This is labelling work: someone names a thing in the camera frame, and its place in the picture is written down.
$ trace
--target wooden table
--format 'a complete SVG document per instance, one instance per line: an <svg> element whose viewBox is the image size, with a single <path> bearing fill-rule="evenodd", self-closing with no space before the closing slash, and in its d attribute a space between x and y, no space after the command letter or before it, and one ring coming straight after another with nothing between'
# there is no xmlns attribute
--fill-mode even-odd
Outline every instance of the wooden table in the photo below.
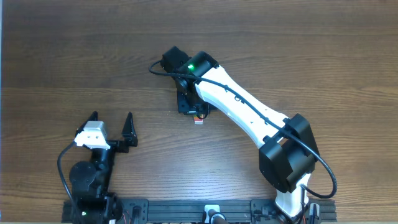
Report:
<svg viewBox="0 0 398 224"><path fill-rule="evenodd" d="M12 0L4 3L3 221L59 222L56 167L96 110L139 146L116 158L111 190L150 200L274 198L250 138L220 111L177 113L150 63L205 50L267 106L311 123L338 179L339 221L398 220L398 2ZM90 151L63 159L67 175ZM331 189L317 164L309 186Z"/></svg>

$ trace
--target white plastic part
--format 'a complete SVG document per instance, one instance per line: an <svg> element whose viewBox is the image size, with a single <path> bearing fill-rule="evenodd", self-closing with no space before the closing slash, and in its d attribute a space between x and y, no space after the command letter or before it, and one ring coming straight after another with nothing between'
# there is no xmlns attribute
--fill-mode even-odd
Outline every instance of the white plastic part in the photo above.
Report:
<svg viewBox="0 0 398 224"><path fill-rule="evenodd" d="M105 124L102 121L87 121L83 131L75 138L77 146L87 146L90 149L110 149L106 143Z"/></svg>
<svg viewBox="0 0 398 224"><path fill-rule="evenodd" d="M243 96L273 123L280 127L285 125L283 120L287 118L286 115L274 111L255 99L255 97L250 95L250 93L236 84L222 66L210 69L202 76L202 78L207 78L221 84L228 85L228 87ZM256 112L250 109L248 105L242 104L230 91L226 91L224 88L208 82L200 82L196 85L196 89L201 99L205 102L211 103L224 114L229 116L229 118L231 118L250 136L258 148L264 145L264 141L262 139L265 136L273 137L278 132L276 128L269 124L265 124L265 121L261 119Z"/></svg>
<svg viewBox="0 0 398 224"><path fill-rule="evenodd" d="M206 220L205 223L210 223L209 220L209 211L213 209L216 212L220 212L220 206L219 205L205 205L205 212L206 212Z"/></svg>
<svg viewBox="0 0 398 224"><path fill-rule="evenodd" d="M296 189L290 193L282 193L276 190L276 205L290 218L295 217L301 212L301 194L302 188L301 184L307 186L308 180L310 179L311 174L305 174L296 184ZM308 203L307 191L304 191L304 203Z"/></svg>

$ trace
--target wooden surface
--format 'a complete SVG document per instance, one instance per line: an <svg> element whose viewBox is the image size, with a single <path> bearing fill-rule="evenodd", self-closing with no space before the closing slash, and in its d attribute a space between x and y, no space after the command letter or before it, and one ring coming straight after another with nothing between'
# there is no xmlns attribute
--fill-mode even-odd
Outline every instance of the wooden surface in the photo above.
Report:
<svg viewBox="0 0 398 224"><path fill-rule="evenodd" d="M310 121L339 221L398 220L398 2L9 0L3 22L3 221L60 221L56 159L94 110L114 139L134 116L139 146L111 179L121 197L275 197L237 125L218 111L195 126L172 79L147 71L173 45L205 50L264 104ZM72 149L65 174L89 156ZM330 191L320 164L309 186Z"/></svg>

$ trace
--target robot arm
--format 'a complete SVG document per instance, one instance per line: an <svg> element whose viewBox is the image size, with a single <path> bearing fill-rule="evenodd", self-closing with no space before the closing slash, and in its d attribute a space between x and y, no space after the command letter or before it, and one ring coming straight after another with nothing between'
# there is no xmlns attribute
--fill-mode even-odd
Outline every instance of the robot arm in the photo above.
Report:
<svg viewBox="0 0 398 224"><path fill-rule="evenodd" d="M167 72L164 75L168 74L175 80L179 112L196 112L198 115L205 113L207 108L207 115L210 108L218 108L251 137L259 149L260 171L277 189L275 203L288 219L296 221L302 211L301 202L308 202L306 193L302 194L302 189L298 186L307 186L317 159L292 139L280 145L279 142L285 135L275 126L264 122L264 119L244 102L250 103L269 121L291 133L319 154L309 122L299 114L288 119L286 115L262 104L235 83L225 69L205 52L199 52L191 58L173 47L163 54L160 64ZM162 75L151 68L152 73ZM237 94L214 83L203 82L202 79L228 86L244 98L244 102L237 98Z"/></svg>

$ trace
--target brown tabletop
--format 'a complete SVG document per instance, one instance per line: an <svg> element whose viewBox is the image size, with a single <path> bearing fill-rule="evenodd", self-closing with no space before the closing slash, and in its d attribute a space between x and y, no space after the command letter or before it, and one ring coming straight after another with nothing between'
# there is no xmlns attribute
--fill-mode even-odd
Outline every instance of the brown tabletop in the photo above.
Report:
<svg viewBox="0 0 398 224"><path fill-rule="evenodd" d="M57 156L94 110L113 139L134 116L139 145L111 179L121 197L275 197L244 131L220 111L194 125L173 80L147 71L173 45L208 52L265 105L310 121L339 221L398 220L398 2L12 0L3 16L3 221L60 221ZM66 177L89 157L69 151ZM309 186L331 190L320 164Z"/></svg>

